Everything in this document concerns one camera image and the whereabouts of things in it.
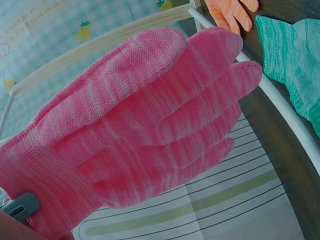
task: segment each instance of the white bar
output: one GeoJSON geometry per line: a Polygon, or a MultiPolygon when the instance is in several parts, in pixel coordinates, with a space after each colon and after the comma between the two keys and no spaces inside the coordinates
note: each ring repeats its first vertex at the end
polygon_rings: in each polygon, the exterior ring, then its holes
{"type": "Polygon", "coordinates": [[[15,100],[15,97],[16,97],[15,93],[11,94],[9,96],[9,100],[8,100],[6,106],[5,106],[5,109],[4,109],[4,112],[3,112],[3,115],[2,115],[2,118],[1,118],[1,121],[0,121],[0,140],[1,140],[2,132],[4,131],[4,128],[5,128],[5,125],[6,125],[7,117],[9,115],[12,103],[15,100]]]}
{"type": "Polygon", "coordinates": [[[15,93],[18,97],[21,93],[25,92],[33,85],[49,78],[50,76],[59,72],[61,69],[64,69],[65,67],[70,66],[80,59],[83,59],[94,53],[106,50],[108,47],[114,44],[119,44],[142,30],[163,27],[164,25],[172,24],[183,19],[188,19],[191,17],[188,13],[188,10],[192,7],[193,4],[191,3],[177,6],[128,23],[122,27],[87,41],[31,73],[29,76],[14,85],[9,90],[9,94],[11,95],[15,93]]]}
{"type": "MultiPolygon", "coordinates": [[[[205,28],[214,26],[195,9],[189,9],[189,13],[195,19],[197,19],[199,23],[201,23],[205,28]]],[[[238,62],[250,61],[250,59],[243,52],[240,52],[240,54],[236,57],[236,60],[238,62]]],[[[305,152],[308,154],[311,162],[314,165],[314,168],[320,175],[320,149],[297,113],[292,109],[292,107],[287,103],[282,94],[264,74],[262,74],[259,87],[264,91],[264,93],[288,123],[288,125],[300,141],[301,145],[303,146],[305,152]]]]}

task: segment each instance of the knit fabric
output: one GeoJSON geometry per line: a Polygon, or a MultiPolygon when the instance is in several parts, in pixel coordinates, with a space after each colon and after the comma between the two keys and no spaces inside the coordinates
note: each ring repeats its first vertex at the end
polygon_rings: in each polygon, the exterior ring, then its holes
{"type": "Polygon", "coordinates": [[[287,87],[298,114],[320,137],[320,20],[295,24],[257,16],[266,76],[287,87]]]}
{"type": "Polygon", "coordinates": [[[240,36],[143,31],[101,57],[0,147],[0,186],[33,192],[29,220],[56,240],[101,206],[124,208],[196,177],[232,149],[238,99],[256,62],[234,63],[240,36]]]}
{"type": "MultiPolygon", "coordinates": [[[[259,8],[258,0],[240,0],[251,12],[259,8]]],[[[240,35],[238,22],[249,32],[253,25],[250,16],[238,0],[205,0],[208,10],[218,27],[240,35]]]]}

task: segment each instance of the pineapple print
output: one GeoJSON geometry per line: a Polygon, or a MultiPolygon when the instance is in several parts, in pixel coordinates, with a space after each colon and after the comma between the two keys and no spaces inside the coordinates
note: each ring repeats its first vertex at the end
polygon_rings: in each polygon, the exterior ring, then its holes
{"type": "Polygon", "coordinates": [[[157,5],[161,9],[161,11],[172,9],[174,7],[170,1],[165,1],[165,0],[159,0],[157,5]]]}
{"type": "Polygon", "coordinates": [[[14,85],[16,85],[17,84],[17,82],[16,81],[14,81],[13,79],[10,79],[10,78],[8,78],[8,79],[5,79],[4,81],[3,81],[3,86],[4,86],[4,88],[5,89],[10,89],[10,88],[12,88],[14,85]]]}
{"type": "Polygon", "coordinates": [[[89,21],[81,22],[80,24],[81,28],[79,29],[79,31],[75,36],[76,42],[81,42],[91,36],[91,28],[89,27],[89,24],[90,24],[89,21]]]}

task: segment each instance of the light blue checkered background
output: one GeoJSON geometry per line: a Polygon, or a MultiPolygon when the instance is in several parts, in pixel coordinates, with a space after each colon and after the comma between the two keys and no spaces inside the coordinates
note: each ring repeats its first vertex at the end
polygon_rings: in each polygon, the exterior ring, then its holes
{"type": "MultiPolygon", "coordinates": [[[[33,33],[13,49],[4,59],[8,67],[0,71],[0,80],[12,78],[18,82],[44,64],[78,46],[75,36],[81,22],[90,22],[92,39],[134,20],[158,13],[160,9],[157,2],[158,0],[78,0],[73,9],[33,33]]],[[[0,0],[0,3],[1,26],[6,18],[23,8],[28,1],[0,0]]],[[[80,60],[17,97],[10,110],[2,138],[12,137],[25,128],[43,104],[109,50],[80,60]]],[[[1,84],[1,116],[8,98],[8,90],[1,84]]]]}

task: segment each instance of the green glove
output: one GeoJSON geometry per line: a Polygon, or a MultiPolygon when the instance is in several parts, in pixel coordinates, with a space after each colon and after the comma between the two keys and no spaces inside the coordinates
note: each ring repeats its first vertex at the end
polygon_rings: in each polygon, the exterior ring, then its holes
{"type": "Polygon", "coordinates": [[[295,24],[265,16],[255,18],[266,76],[284,83],[298,114],[320,137],[320,20],[295,24]]]}

